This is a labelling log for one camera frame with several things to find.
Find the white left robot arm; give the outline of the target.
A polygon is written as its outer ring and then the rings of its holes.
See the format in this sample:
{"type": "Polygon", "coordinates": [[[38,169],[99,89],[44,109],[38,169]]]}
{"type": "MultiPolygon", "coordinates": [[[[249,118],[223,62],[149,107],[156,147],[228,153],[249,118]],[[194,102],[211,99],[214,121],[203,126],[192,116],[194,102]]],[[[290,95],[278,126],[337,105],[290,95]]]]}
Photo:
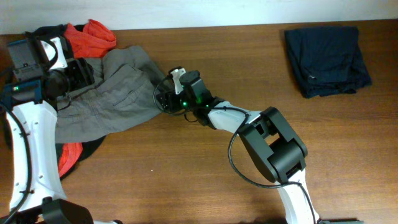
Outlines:
{"type": "Polygon", "coordinates": [[[60,36],[7,45],[16,82],[4,86],[1,108],[12,136],[14,183],[1,223],[94,223],[89,210],[67,201],[55,147],[57,98],[94,82],[88,67],[67,60],[60,36]]]}

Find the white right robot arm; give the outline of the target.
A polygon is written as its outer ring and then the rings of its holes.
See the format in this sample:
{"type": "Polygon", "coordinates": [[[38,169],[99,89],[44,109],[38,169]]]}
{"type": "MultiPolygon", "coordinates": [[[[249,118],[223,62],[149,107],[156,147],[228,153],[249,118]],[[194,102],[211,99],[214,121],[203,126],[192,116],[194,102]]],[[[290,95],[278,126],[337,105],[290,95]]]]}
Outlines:
{"type": "Polygon", "coordinates": [[[320,216],[310,199],[305,180],[307,147],[275,107],[250,111],[211,94],[200,72],[174,68],[155,87],[155,106],[172,116],[192,113],[196,122],[214,130],[232,133],[228,160],[246,182],[264,189],[276,189],[287,223],[319,223],[320,216]],[[268,181],[260,184],[238,170],[232,157],[239,138],[259,173],[268,181]]]}

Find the grey shorts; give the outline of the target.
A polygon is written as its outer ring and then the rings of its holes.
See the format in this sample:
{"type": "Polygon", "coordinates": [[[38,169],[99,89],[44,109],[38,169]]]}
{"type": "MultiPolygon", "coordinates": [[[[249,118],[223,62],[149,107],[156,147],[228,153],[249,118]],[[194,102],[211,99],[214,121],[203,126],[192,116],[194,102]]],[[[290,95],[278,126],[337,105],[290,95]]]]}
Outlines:
{"type": "Polygon", "coordinates": [[[153,92],[165,77],[140,46],[87,58],[95,82],[58,99],[55,141],[94,141],[144,123],[160,111],[153,92]]]}

